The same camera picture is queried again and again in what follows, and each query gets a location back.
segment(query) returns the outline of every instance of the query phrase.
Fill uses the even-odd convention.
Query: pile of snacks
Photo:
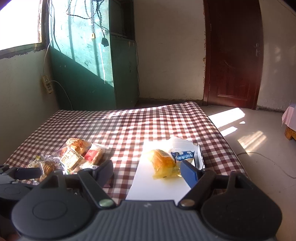
[[[77,173],[81,169],[96,168],[107,146],[89,143],[79,138],[69,138],[58,150],[58,156],[36,156],[27,167],[39,167],[42,170],[36,182],[43,181],[52,171],[63,169],[64,174]]]
[[[145,154],[145,158],[154,167],[154,179],[165,177],[181,177],[180,163],[183,160],[195,163],[194,151],[171,152],[172,157],[163,150],[151,150]]]

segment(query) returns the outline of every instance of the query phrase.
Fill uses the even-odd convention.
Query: tiled floor
[[[231,107],[202,107],[219,128],[236,154],[258,152],[272,159],[296,178],[296,141],[288,140],[281,126],[282,113]],[[239,159],[251,180],[281,208],[283,221],[277,240],[296,240],[296,179],[284,174],[270,160],[258,154]]]

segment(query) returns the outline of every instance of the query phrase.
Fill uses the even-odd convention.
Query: white wall
[[[264,60],[257,105],[285,110],[296,102],[296,16],[279,1],[288,9],[277,0],[259,0]]]
[[[41,81],[44,55],[42,50],[0,59],[0,164],[59,109]]]
[[[203,0],[134,0],[140,97],[203,99]]]

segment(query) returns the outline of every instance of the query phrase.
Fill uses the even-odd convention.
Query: window
[[[42,0],[6,0],[0,10],[0,57],[44,48]]]

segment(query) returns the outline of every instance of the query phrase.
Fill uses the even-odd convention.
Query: brown and white checkered tablecloth
[[[138,166],[144,140],[177,136],[201,146],[206,168],[217,174],[244,169],[218,129],[195,102],[120,111],[59,110],[35,130],[6,164],[26,167],[36,155],[53,154],[70,137],[108,145],[104,159],[114,165],[114,180],[105,191],[125,199]]]

